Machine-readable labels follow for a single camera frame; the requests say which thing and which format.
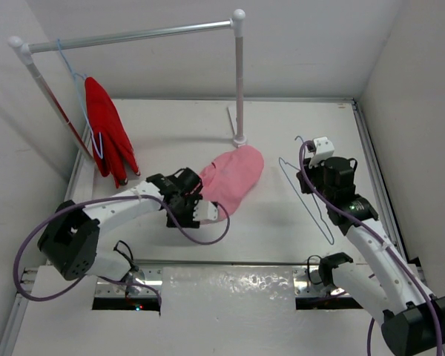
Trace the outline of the pink t shirt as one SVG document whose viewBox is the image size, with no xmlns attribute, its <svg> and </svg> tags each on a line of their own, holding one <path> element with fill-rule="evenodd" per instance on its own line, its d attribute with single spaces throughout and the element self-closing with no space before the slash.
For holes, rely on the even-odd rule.
<svg viewBox="0 0 445 356">
<path fill-rule="evenodd" d="M 258 183 L 264 169 L 263 155 L 254 147 L 244 145 L 217 156 L 200 173 L 204 200 L 218 204 L 218 218 L 203 220 L 210 224 L 226 219 L 223 207 L 231 216 L 250 190 Z"/>
</svg>

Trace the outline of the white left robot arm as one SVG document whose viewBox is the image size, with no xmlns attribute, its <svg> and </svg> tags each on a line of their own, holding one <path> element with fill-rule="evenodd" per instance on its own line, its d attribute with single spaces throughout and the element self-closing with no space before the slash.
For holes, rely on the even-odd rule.
<svg viewBox="0 0 445 356">
<path fill-rule="evenodd" d="M 215 220 L 217 207 L 201 195 L 200 177 L 190 168 L 164 176 L 155 174 L 133 188 L 80 208 L 69 200 L 58 208 L 42 233 L 38 248 L 66 280 L 86 274 L 124 280 L 134 269 L 133 260 L 113 249 L 98 248 L 99 239 L 115 228 L 169 207 L 167 227 L 199 228 L 204 220 Z"/>
</svg>

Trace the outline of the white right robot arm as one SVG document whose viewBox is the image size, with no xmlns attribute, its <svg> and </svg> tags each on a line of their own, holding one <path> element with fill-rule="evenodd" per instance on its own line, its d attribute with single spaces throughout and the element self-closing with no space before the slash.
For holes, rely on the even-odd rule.
<svg viewBox="0 0 445 356">
<path fill-rule="evenodd" d="M 297 179 L 304 194 L 326 205 L 332 224 L 361 253 L 371 277 L 352 257 L 339 252 L 320 260 L 318 274 L 325 287 L 350 294 L 380 326 L 394 355 L 419 355 L 445 344 L 445 297 L 438 297 L 411 270 L 386 236 L 372 204 L 357 194 L 355 159 L 331 156 L 300 158 Z"/>
</svg>

